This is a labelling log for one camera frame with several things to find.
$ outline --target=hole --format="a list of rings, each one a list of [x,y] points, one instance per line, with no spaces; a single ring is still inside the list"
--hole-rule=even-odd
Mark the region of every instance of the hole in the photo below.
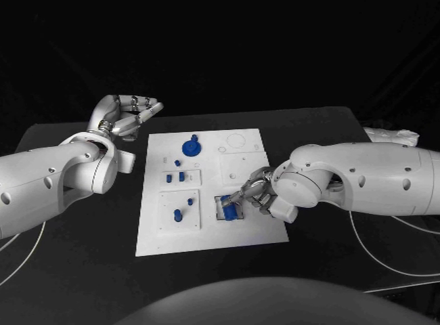
[[[406,191],[409,191],[409,190],[410,190],[410,187],[411,187],[411,182],[410,182],[410,179],[406,178],[406,179],[403,180],[403,189],[404,189]]]
[[[5,204],[12,203],[12,195],[10,195],[10,193],[6,192],[6,193],[2,194],[2,201],[3,201]]]
[[[360,187],[364,187],[364,184],[367,183],[367,178],[364,176],[360,176],[358,183],[360,183]]]
[[[43,183],[46,184],[46,188],[51,189],[52,188],[52,179],[51,179],[51,177],[43,178]]]

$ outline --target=dark background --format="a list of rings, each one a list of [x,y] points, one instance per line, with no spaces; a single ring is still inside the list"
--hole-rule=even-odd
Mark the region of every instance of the dark background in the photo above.
[[[270,6],[0,14],[0,156],[107,94],[160,116],[348,106],[440,150],[440,0]],[[401,303],[435,313],[437,290]]]

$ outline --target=blue object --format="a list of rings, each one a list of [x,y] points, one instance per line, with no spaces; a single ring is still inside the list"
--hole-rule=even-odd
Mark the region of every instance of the blue object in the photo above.
[[[182,221],[182,213],[181,213],[181,210],[176,209],[175,212],[173,212],[173,219],[181,222]]]
[[[198,142],[198,135],[194,134],[192,139],[183,144],[182,152],[186,156],[195,157],[202,151],[201,143]]]
[[[222,201],[230,197],[230,195],[222,196]],[[231,206],[222,208],[222,212],[225,212],[225,219],[227,221],[233,221],[237,219],[237,205],[233,204]]]

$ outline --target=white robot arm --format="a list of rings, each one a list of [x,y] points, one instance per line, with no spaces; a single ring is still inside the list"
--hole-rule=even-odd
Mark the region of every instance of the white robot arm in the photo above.
[[[130,173],[136,156],[116,149],[114,139],[137,139],[137,130],[163,109],[155,98],[108,95],[100,101],[88,131],[56,147],[0,157],[0,239],[32,229],[74,202],[113,187]]]
[[[319,202],[375,215],[440,215],[440,152],[393,143],[302,146],[251,174],[224,207],[244,198],[289,223],[297,207]]]

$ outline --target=robotic hand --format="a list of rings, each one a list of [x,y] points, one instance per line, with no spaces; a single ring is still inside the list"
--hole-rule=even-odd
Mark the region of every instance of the robotic hand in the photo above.
[[[130,173],[136,159],[113,142],[119,136],[134,141],[140,125],[162,109],[156,98],[108,95],[94,109],[87,132],[56,147],[0,157],[0,239],[110,190],[117,172]]]
[[[374,215],[440,215],[440,152],[394,143],[302,146],[251,174],[222,206],[243,199],[289,223],[297,207],[319,202]]]

